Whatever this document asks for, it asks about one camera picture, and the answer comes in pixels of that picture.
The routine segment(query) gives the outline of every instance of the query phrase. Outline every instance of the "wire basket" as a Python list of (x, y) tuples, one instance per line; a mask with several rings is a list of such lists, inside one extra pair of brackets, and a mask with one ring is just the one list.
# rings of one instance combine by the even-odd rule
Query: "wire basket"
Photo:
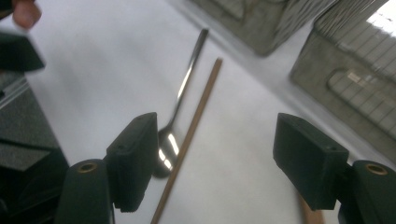
[(291, 79), (396, 162), (396, 0), (341, 0), (314, 24)]
[(191, 0), (256, 53), (268, 55), (334, 0)]

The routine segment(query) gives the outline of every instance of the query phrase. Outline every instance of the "metal spoon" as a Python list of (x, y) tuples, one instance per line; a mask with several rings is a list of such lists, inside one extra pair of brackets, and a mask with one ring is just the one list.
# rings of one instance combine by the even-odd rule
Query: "metal spoon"
[(184, 77), (180, 90), (178, 91), (177, 103), (173, 112), (173, 116), (172, 118), (170, 118), (168, 124), (162, 129), (160, 129), (160, 131), (158, 132), (158, 141), (159, 141), (160, 149), (159, 149), (158, 164), (153, 173), (153, 176), (155, 177), (165, 178), (169, 176), (172, 170), (172, 165), (174, 165), (177, 160), (178, 148), (177, 148), (175, 135), (173, 132), (173, 124), (177, 117), (177, 112), (183, 100), (185, 90), (187, 89), (190, 76), (196, 65), (196, 62), (198, 61), (199, 54), (205, 43), (208, 32), (209, 31), (206, 29), (201, 31), (197, 43), (195, 44), (194, 51), (192, 52), (190, 58), (187, 74)]

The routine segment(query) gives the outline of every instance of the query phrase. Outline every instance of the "white table surface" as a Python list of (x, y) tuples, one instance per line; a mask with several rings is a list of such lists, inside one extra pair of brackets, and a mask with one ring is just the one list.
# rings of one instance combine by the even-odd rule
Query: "white table surface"
[[(184, 0), (37, 3), (43, 17), (30, 36), (47, 67), (28, 79), (70, 164), (102, 159), (143, 113), (157, 112), (165, 125), (198, 34), (210, 28), (177, 120), (182, 132), (214, 61), (224, 63), (161, 223), (303, 223), (296, 192), (273, 160), (278, 112), (316, 124), (352, 160), (392, 166), (289, 82), (310, 24), (262, 58)], [(0, 25), (13, 27), (10, 19)], [(139, 210), (116, 212), (116, 222), (149, 223), (164, 185), (152, 179)], [(325, 212), (327, 223), (336, 216)]]

